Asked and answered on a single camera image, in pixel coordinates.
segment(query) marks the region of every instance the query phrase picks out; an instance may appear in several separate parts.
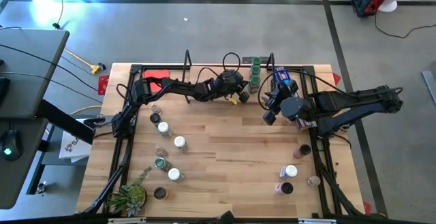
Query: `floor stripe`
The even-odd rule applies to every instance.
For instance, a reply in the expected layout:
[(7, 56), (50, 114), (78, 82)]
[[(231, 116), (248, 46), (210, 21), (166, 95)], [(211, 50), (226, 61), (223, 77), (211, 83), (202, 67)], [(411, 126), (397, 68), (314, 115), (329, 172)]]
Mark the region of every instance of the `floor stripe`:
[[(32, 2), (33, 0), (10, 0)], [(65, 3), (190, 3), (190, 4), (240, 4), (240, 5), (322, 5), (319, 0), (63, 0)]]
[[(324, 9), (326, 11), (328, 28), (330, 29), (330, 34), (332, 36), (334, 51), (336, 52), (336, 56), (338, 59), (339, 69), (341, 70), (341, 75), (342, 75), (343, 83), (345, 86), (345, 90), (347, 92), (352, 92), (353, 86), (352, 86), (351, 79), (349, 77), (347, 63), (345, 62), (345, 58), (343, 56), (343, 51), (342, 51), (341, 43), (339, 41), (339, 36), (338, 36), (337, 30), (336, 30), (336, 25), (334, 24), (334, 18), (333, 18), (330, 2), (329, 2), (329, 0), (323, 0), (323, 2), (324, 2)], [(357, 132), (357, 136), (358, 136), (358, 140), (359, 140), (360, 149), (362, 150), (364, 164), (365, 164), (365, 167), (367, 169), (369, 184), (371, 186), (371, 190), (373, 193), (375, 207), (376, 207), (378, 213), (383, 213), (387, 216), (388, 214), (387, 214), (386, 205), (385, 205), (384, 199), (383, 199), (382, 188), (380, 187), (380, 184), (378, 181), (377, 172), (375, 170), (373, 158), (371, 155), (371, 150), (369, 149), (367, 136), (365, 134), (361, 120), (356, 121), (355, 128), (356, 128), (356, 132)]]

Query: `black computer mouse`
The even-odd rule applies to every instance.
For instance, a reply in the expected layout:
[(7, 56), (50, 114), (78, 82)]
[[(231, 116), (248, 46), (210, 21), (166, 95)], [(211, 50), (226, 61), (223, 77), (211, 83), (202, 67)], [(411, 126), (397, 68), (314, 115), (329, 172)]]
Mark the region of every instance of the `black computer mouse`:
[(0, 150), (1, 156), (8, 161), (15, 161), (21, 156), (20, 133), (16, 129), (10, 129), (1, 135)]

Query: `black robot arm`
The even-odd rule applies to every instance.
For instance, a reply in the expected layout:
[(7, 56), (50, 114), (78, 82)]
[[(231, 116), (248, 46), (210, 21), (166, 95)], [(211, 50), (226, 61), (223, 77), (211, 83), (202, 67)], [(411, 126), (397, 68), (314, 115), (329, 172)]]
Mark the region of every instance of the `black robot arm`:
[[(154, 93), (151, 84), (157, 84), (162, 89)], [(132, 91), (128, 91), (128, 102), (121, 112), (112, 119), (112, 134), (116, 138), (126, 138), (130, 134), (131, 120), (142, 104), (157, 101), (166, 93), (175, 93), (193, 97), (197, 101), (213, 101), (220, 97), (238, 94), (242, 103), (247, 102), (249, 94), (244, 90), (248, 84), (242, 75), (235, 70), (225, 70), (217, 79), (210, 78), (203, 82), (192, 84), (171, 78), (141, 78), (134, 82)]]
[[(328, 137), (344, 125), (353, 125), (358, 119), (370, 114), (395, 113), (401, 109), (403, 102), (399, 99), (397, 89), (380, 86), (376, 89), (342, 93), (338, 91), (322, 91), (309, 95), (309, 100), (295, 96), (298, 89), (293, 81), (290, 86), (279, 84), (263, 97), (269, 108), (264, 115), (266, 123), (271, 125), (275, 115), (280, 111), (290, 120), (301, 118), (315, 121), (318, 135)], [(335, 116), (343, 109), (351, 108)]]

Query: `green cylinder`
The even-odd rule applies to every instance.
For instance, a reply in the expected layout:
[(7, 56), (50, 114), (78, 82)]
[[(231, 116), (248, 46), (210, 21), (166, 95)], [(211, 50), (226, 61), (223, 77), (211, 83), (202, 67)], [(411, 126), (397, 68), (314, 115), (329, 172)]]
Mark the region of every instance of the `green cylinder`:
[(259, 86), (260, 84), (260, 77), (258, 75), (252, 75), (250, 78), (250, 84), (252, 86)]
[(260, 57), (253, 57), (253, 60), (251, 60), (251, 65), (260, 65), (262, 61), (260, 60)]
[(251, 66), (251, 75), (258, 75), (260, 74), (260, 66), (254, 65)]

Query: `desk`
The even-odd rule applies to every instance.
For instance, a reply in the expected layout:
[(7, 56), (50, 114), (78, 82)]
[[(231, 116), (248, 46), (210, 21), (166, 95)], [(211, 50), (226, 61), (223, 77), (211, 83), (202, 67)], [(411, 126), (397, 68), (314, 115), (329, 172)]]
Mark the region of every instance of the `desk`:
[[(122, 109), (123, 99), (116, 93), (115, 86), (127, 84), (130, 65), (113, 64), (102, 114), (113, 115)], [(330, 65), (314, 65), (314, 68), (319, 77), (334, 83)], [(170, 71), (171, 78), (181, 76), (182, 71)], [(292, 77), (299, 83), (298, 76)], [(321, 82), (317, 85), (320, 91), (331, 89)], [(128, 182), (147, 166), (153, 166), (156, 146), (163, 146), (169, 152), (168, 161), (180, 168), (186, 179), (176, 184), (164, 172), (152, 170), (143, 183), (149, 199), (139, 216), (218, 217), (226, 210), (240, 218), (311, 217), (314, 212), (322, 215), (318, 190), (307, 185), (307, 178), (315, 175), (312, 154), (303, 159), (292, 156), (296, 147), (310, 144), (307, 131), (297, 132), (294, 126), (285, 125), (280, 116), (273, 126), (265, 125), (264, 111), (251, 102), (237, 106), (228, 101), (187, 104), (182, 95), (167, 94), (156, 104), (162, 109), (162, 119), (173, 128), (174, 136), (185, 136), (189, 150), (181, 154), (172, 140), (161, 137), (149, 121), (150, 106), (142, 106)], [(101, 128), (97, 133), (109, 130)], [(330, 143), (337, 182), (355, 207), (364, 212), (351, 150), (339, 138), (331, 139)], [(106, 184), (114, 145), (111, 135), (93, 142), (77, 211), (88, 207)], [(278, 196), (275, 187), (282, 182), (279, 170), (286, 164), (298, 168), (297, 177), (290, 180), (294, 192)], [(171, 196), (164, 201), (154, 199), (156, 187), (167, 188)], [(333, 210), (331, 191), (326, 192)]]

